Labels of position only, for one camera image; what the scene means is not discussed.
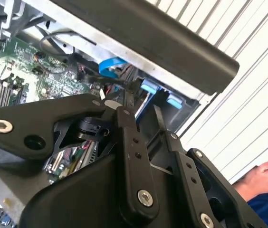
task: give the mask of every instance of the green circuit board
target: green circuit board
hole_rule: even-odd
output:
[[[36,97],[30,101],[90,92],[89,86],[77,82],[75,73],[71,71],[58,75],[44,72],[34,60],[34,55],[38,52],[37,48],[17,37],[0,42],[0,64],[4,65],[3,71],[14,75],[6,80],[15,83],[15,77],[23,78],[22,84],[26,92],[35,90]],[[51,56],[45,56],[39,62],[51,72],[62,72],[67,67],[65,63]]]

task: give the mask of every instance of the motherboard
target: motherboard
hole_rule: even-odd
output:
[[[67,64],[54,57],[44,55],[37,62],[36,55],[40,53],[36,47],[17,37],[0,41],[0,85],[4,82],[3,87],[18,90],[10,92],[4,106],[90,93],[94,87],[100,89],[98,85],[78,82],[76,72],[64,72]],[[49,74],[40,65],[55,73]]]

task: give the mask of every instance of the hole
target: hole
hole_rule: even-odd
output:
[[[102,135],[103,137],[106,137],[106,136],[108,136],[110,134],[110,130],[109,129],[102,129],[101,131],[100,131],[100,135]]]
[[[217,198],[211,198],[209,200],[210,207],[212,209],[214,217],[219,221],[222,222],[225,219],[225,211],[223,209],[222,204]]]
[[[172,169],[171,166],[167,167],[166,170],[169,171],[169,172],[171,172],[171,173],[173,173],[173,169]]]
[[[24,138],[24,144],[26,145],[27,148],[34,151],[42,150],[46,146],[44,139],[42,139],[38,135],[33,134],[28,135]]]
[[[142,197],[143,197],[143,199],[144,199],[145,201],[149,202],[150,199],[149,199],[149,197],[148,197],[147,194],[144,193],[144,194],[142,195]]]
[[[196,181],[193,177],[191,177],[191,181],[192,181],[194,184],[197,183],[197,181]]]
[[[206,222],[207,224],[210,224],[210,223],[211,223],[210,220],[207,219],[207,218],[204,218],[204,220],[205,220],[205,222]]]
[[[254,228],[254,226],[251,225],[250,223],[247,223],[247,227],[248,227],[248,228]]]
[[[6,124],[3,122],[0,122],[0,129],[5,129],[7,128]]]
[[[45,24],[45,27],[47,27],[47,29],[49,28],[49,25],[50,25],[50,20],[48,20]]]

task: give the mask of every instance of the black cable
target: black cable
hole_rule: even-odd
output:
[[[50,52],[48,50],[45,50],[44,47],[43,47],[43,43],[45,40],[48,40],[50,38],[53,38],[55,36],[58,36],[58,35],[70,35],[70,36],[80,36],[78,33],[76,32],[73,32],[73,31],[68,31],[68,32],[53,32],[53,33],[50,33],[48,34],[47,36],[45,36],[44,38],[42,38],[39,42],[39,48],[41,51],[45,52],[46,54],[50,55],[50,56],[69,56],[69,54],[60,54],[60,53],[53,53],[53,52]]]
[[[36,26],[36,28],[43,35],[43,37],[48,36],[48,33],[44,29],[38,26]],[[49,38],[48,42],[59,54],[65,54],[65,52],[59,47],[59,45],[53,39]]]

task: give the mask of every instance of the person's hand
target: person's hand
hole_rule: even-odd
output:
[[[259,194],[268,193],[268,162],[250,170],[233,186],[245,201],[249,201]]]

